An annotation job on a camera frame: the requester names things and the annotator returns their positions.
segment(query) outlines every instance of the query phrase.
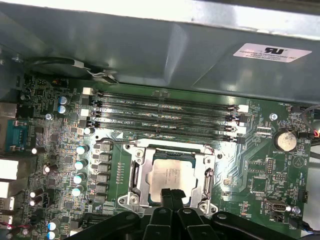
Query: sticker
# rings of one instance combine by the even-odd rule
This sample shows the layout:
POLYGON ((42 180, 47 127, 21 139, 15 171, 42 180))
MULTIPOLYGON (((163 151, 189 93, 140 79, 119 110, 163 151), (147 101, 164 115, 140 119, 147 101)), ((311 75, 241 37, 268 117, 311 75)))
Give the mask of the sticker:
POLYGON ((233 56, 291 63, 294 60, 297 60, 310 53, 312 53, 312 51, 285 48, 280 46, 246 43, 238 51, 236 51, 233 56))

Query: motherboard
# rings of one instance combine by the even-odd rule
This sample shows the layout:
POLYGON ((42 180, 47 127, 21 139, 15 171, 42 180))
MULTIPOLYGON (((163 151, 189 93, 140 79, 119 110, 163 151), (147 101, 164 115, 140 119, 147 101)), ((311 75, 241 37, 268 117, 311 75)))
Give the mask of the motherboard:
POLYGON ((0 198, 7 239, 63 240, 163 188, 206 217, 226 211, 294 238, 308 202, 310 133, 297 104, 25 76, 4 149, 30 157, 23 192, 0 198))

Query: screw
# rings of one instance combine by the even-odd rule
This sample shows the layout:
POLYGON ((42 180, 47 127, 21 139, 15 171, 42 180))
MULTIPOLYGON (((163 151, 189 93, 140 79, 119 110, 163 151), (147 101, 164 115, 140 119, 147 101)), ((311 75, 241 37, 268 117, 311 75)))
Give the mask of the screw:
POLYGON ((142 150, 137 150, 136 152, 135 152, 135 155, 138 157, 138 158, 141 158, 143 155, 144 155, 144 151, 142 151, 142 150))
POLYGON ((206 164, 209 164, 209 163, 211 163, 211 159, 210 159, 209 157, 207 157, 206 159, 204 159, 204 162, 205 162, 206 164))
POLYGON ((298 207, 298 206, 294 206, 294 207, 292 208, 292 212, 293 212, 294 214, 300 214, 300 213, 301 213, 301 209, 300 209, 300 207, 298 207))
POLYGON ((191 211, 190 208, 185 208, 185 209, 183 209, 182 212, 184 212, 185 214, 190 214, 190 213, 192 213, 192 211, 191 211))
POLYGON ((130 197, 130 202, 132 203, 132 204, 137 204, 138 203, 138 197, 137 196, 131 196, 130 197))
POLYGON ((270 118, 271 121, 275 121, 275 120, 278 119, 278 115, 275 114, 275 113, 271 113, 270 116, 269 116, 269 118, 270 118))
POLYGON ((199 204, 199 209, 203 212, 207 210, 207 207, 208 207, 208 204, 206 204, 205 202, 199 204))
POLYGON ((227 219, 227 216, 224 215, 224 214, 222 214, 222 213, 219 213, 219 214, 217 215, 217 217, 218 217, 218 219, 227 219))

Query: ul logo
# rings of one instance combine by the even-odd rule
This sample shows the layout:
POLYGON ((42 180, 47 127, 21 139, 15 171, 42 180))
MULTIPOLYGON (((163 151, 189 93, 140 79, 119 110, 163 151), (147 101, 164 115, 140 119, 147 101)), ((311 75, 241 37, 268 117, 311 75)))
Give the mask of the ul logo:
POLYGON ((279 48, 273 48, 273 47, 266 47, 265 48, 265 53, 266 54, 282 54, 284 52, 284 49, 279 49, 279 48))

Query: capacitor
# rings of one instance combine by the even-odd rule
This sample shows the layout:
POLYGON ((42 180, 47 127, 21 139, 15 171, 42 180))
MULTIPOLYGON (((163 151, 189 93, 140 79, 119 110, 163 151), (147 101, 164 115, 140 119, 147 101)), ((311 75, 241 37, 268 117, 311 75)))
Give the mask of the capacitor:
POLYGON ((46 237, 49 240, 53 240, 55 238, 58 238, 59 237, 59 230, 56 228, 55 230, 48 232, 46 237))
POLYGON ((76 153, 82 155, 89 151, 89 147, 87 145, 80 145, 76 148, 76 153))
POLYGON ((50 121, 50 120, 54 119, 54 116, 51 113, 47 113, 45 115, 45 119, 50 121))
POLYGON ((73 182, 75 184, 80 184, 82 181, 84 181, 86 179, 86 175, 84 175, 83 173, 78 173, 77 175, 75 175, 73 177, 73 182))
POLYGON ((67 115, 69 113, 70 109, 68 106, 60 105, 58 106, 58 113, 67 115))
POLYGON ((95 133, 95 128, 94 127, 86 127, 84 129, 84 134, 86 135, 90 135, 90 134, 94 134, 95 133))
POLYGON ((29 230, 27 228, 22 230, 22 235, 27 236, 29 235, 29 230))
POLYGON ((49 165, 49 166, 46 166, 44 168, 44 171, 48 174, 49 172, 54 172, 54 171, 57 171, 58 170, 58 165, 57 164, 52 164, 52 165, 49 165))
POLYGON ((21 231, 21 228, 20 228, 20 227, 15 227, 15 228, 11 229, 11 231, 8 232, 5 237, 6 237, 6 239, 8 239, 8 240, 14 239, 14 236, 16 236, 17 234, 19 234, 20 231, 21 231))
POLYGON ((30 206, 35 206, 35 205, 37 205, 38 203, 40 203, 41 201, 43 200, 43 197, 40 195, 40 196, 36 196, 35 198, 33 198, 30 202, 29 202, 29 204, 30 204, 30 206))
POLYGON ((66 97, 66 96, 61 96, 59 97, 59 104, 61 105, 68 105, 70 103, 70 98, 66 97))
POLYGON ((40 147, 34 147, 31 150, 31 153, 36 155, 36 154, 44 154, 46 152, 46 148, 43 146, 40 147))
POLYGON ((30 101, 30 96, 29 95, 24 95, 24 94, 22 94, 21 96, 20 96, 20 99, 22 100, 22 101, 25 101, 25 102, 28 102, 28 101, 30 101))
POLYGON ((39 195, 41 195, 43 193, 44 193, 44 189, 40 187, 40 188, 30 192, 30 197, 31 198, 35 198, 35 197, 37 197, 37 196, 39 196, 39 195))
POLYGON ((301 213, 301 209, 300 209, 300 207, 298 207, 298 206, 294 206, 294 207, 292 208, 292 212, 293 212, 294 214, 300 214, 300 213, 301 213))
POLYGON ((72 192, 71 194, 74 196, 74 197, 78 197, 80 194, 82 194, 84 191, 84 187, 81 186, 81 185, 77 185, 74 189, 72 189, 72 192))
POLYGON ((81 160, 75 162, 74 167, 77 170, 81 170, 81 169, 85 168, 87 165, 88 165, 88 160, 81 159, 81 160))
POLYGON ((58 218, 54 218, 48 223, 48 229, 49 231, 53 231, 57 227, 59 227, 59 225, 60 225, 60 220, 58 218))

